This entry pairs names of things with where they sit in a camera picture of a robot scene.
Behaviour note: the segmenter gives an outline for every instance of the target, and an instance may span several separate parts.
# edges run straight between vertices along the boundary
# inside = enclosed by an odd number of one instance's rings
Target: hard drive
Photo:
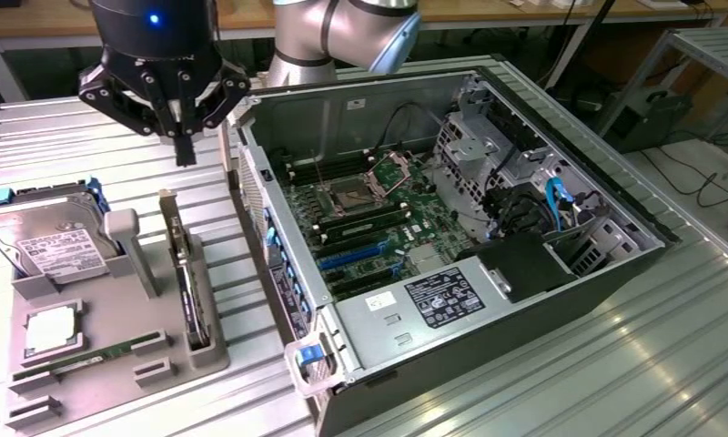
[[[108,203],[98,179],[14,192],[0,188],[0,250],[20,277],[47,275],[58,284],[108,271],[122,250],[103,231]]]

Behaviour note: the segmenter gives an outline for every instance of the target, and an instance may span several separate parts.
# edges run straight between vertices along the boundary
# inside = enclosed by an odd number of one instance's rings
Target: hard drive label
[[[404,288],[431,328],[439,328],[486,308],[458,268],[416,280]]]
[[[19,241],[22,251],[51,278],[102,268],[106,260],[86,229]]]

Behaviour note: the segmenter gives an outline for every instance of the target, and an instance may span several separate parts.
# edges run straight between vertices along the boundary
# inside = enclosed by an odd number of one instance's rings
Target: power supply label
[[[486,308],[459,268],[416,280],[404,288],[431,328],[439,328]]]
[[[18,242],[35,266],[51,278],[102,268],[106,260],[86,229]]]

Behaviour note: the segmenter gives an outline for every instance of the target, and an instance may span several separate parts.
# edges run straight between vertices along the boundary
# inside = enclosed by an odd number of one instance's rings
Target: metal slotted surface
[[[670,42],[728,77],[728,27],[677,30]]]
[[[490,66],[683,242],[589,316],[346,435],[728,435],[723,256],[728,248],[715,244],[698,224],[686,224],[671,210],[677,206],[655,197],[655,187],[638,181],[633,167],[509,64],[479,57],[416,63],[403,70],[481,64]],[[354,71],[347,76],[366,75]],[[90,171],[103,179],[115,207],[139,210],[143,240],[162,238],[156,190],[164,186],[179,190],[183,218],[207,244],[234,364],[222,374],[87,418],[59,433],[312,435],[311,416],[291,387],[275,323],[254,282],[235,212],[223,201],[215,138],[200,145],[200,150],[211,150],[200,156],[202,167],[178,169],[168,151],[151,140],[131,136],[94,113],[87,122],[86,115],[75,100],[5,107],[0,181],[26,187],[68,181]],[[39,129],[40,135],[22,133]],[[64,165],[55,167],[55,160]],[[0,380],[8,273],[0,257]],[[0,383],[0,400],[3,389]]]

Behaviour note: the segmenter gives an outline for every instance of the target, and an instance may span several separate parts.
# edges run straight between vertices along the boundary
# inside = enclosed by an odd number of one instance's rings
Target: motherboard
[[[387,150],[351,161],[296,168],[284,185],[338,299],[453,263],[477,243],[437,193],[430,159]]]

